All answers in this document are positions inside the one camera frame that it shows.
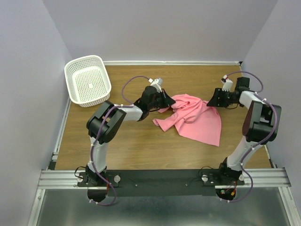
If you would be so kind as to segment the pink t shirt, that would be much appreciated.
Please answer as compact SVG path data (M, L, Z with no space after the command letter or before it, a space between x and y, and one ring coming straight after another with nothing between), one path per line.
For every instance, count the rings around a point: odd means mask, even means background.
M172 97L175 104L160 109L163 113L172 109L173 114L165 119L154 119L153 123L164 132L175 127L178 134L204 144L219 146L222 121L216 108L207 106L207 101L188 94Z

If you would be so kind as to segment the white perforated plastic basket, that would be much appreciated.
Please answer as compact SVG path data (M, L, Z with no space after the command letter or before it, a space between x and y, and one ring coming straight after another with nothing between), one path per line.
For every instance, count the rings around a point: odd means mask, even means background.
M71 60L64 67L64 75L70 100L80 107L91 107L109 99L111 82L99 56Z

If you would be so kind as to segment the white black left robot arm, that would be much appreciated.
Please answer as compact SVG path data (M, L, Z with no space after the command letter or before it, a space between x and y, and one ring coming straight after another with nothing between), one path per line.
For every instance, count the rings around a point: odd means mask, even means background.
M91 142L89 162L85 168L86 183L92 186L108 183L108 179L105 178L108 145L123 122L143 121L149 113L171 107L173 104L175 100L164 89L154 86L145 87L141 97L129 105L103 102L86 125Z

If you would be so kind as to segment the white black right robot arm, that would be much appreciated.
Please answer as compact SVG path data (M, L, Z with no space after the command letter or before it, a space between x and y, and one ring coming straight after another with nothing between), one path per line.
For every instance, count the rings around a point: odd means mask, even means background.
M213 97L207 104L210 107L223 108L238 104L248 109L242 126L241 141L234 152L214 171L213 178L223 185L239 180L242 167L252 155L277 136L282 108L261 98L256 91L251 91L249 82L249 78L237 78L235 89L231 92L233 81L227 75L223 76L223 87L214 90Z

